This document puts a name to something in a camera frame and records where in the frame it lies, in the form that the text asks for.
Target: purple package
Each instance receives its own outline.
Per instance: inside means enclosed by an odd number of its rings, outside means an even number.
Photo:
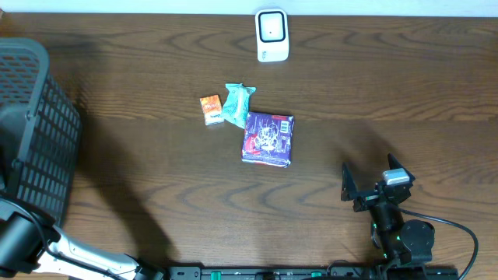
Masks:
[[[294,117],[249,112],[242,161],[278,167],[290,164]]]

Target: white backdrop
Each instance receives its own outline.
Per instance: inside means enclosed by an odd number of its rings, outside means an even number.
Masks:
[[[6,12],[136,12],[251,15],[498,16],[498,0],[1,0]]]

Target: orange box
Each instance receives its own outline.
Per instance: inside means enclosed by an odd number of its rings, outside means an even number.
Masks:
[[[219,96],[208,96],[201,98],[202,112],[204,112],[205,125],[223,122],[221,115],[221,102]]]

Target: teal snack package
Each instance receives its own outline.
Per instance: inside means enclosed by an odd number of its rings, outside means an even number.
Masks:
[[[249,112],[249,97],[256,91],[255,87],[245,87],[241,83],[226,84],[228,97],[223,105],[222,116],[239,128],[245,128]]]

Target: gray plastic basket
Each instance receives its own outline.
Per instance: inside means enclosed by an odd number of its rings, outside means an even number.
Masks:
[[[48,62],[36,41],[0,38],[0,188],[43,209],[60,226],[82,125],[48,74]]]

